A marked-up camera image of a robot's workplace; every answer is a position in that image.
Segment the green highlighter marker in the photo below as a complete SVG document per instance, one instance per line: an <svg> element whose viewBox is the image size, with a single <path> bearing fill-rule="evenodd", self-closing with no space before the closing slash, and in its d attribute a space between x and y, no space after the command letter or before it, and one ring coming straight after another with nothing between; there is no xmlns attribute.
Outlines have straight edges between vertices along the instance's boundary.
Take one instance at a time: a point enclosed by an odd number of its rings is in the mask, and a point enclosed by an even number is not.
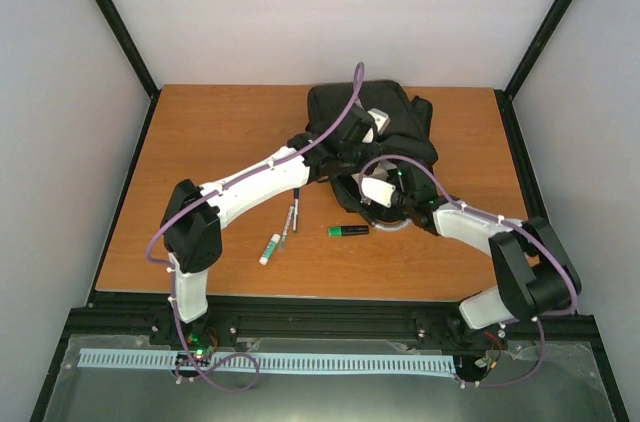
<svg viewBox="0 0 640 422"><path fill-rule="evenodd" d="M362 236L369 234L368 225L342 225L328 228L329 237Z"/></svg>

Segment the black student backpack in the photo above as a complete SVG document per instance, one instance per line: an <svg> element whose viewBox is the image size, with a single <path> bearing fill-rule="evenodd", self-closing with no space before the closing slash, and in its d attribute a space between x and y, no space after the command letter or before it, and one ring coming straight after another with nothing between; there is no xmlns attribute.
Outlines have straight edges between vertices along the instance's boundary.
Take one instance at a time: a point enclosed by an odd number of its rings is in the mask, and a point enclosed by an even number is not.
<svg viewBox="0 0 640 422"><path fill-rule="evenodd" d="M335 121L352 95L347 83L312 88L307 97L308 127L325 130ZM366 82L359 92L367 110L376 109L390 117L389 125L378 132L376 142L383 155L408 157L428 170L438 161L437 151L429 140L433 105L418 96L410 99L402 87L391 80ZM396 230L412 220L428 230L432 216L427 213L428 202L438 198L434 182L414 165L399 160L383 160L366 170L370 176L385 180L406 194L410 205L386 208L378 203L363 203L358 187L359 172L367 162L330 179L339 205L349 213L357 213L372 226Z"/></svg>

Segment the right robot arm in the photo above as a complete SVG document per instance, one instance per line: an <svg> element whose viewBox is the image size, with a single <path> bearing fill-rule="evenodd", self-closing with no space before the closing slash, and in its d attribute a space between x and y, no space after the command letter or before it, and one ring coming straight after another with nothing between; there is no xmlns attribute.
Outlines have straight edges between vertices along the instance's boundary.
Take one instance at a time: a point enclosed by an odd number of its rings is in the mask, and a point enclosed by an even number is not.
<svg viewBox="0 0 640 422"><path fill-rule="evenodd" d="M451 196L423 164L397 158L399 171L417 171L436 195L423 201L407 182L394 203L414 224L436 236L453 239L489 256L496 285L463 299L458 310L467 327L573 315L582 290L579 276L550 222L506 218Z"/></svg>

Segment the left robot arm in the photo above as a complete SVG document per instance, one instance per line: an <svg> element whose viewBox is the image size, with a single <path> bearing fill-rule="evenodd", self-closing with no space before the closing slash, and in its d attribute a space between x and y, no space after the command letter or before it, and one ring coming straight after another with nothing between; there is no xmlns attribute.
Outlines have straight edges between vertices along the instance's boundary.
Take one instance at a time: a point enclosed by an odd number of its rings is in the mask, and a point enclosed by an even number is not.
<svg viewBox="0 0 640 422"><path fill-rule="evenodd" d="M353 170L389 125L377 109L343 110L323 131L307 130L266 159L227 178L202 186L191 180L173 189L159 233L172 274L169 302L179 320L191 323L208 309L208 272L223 251L222 231L269 199L343 169Z"/></svg>

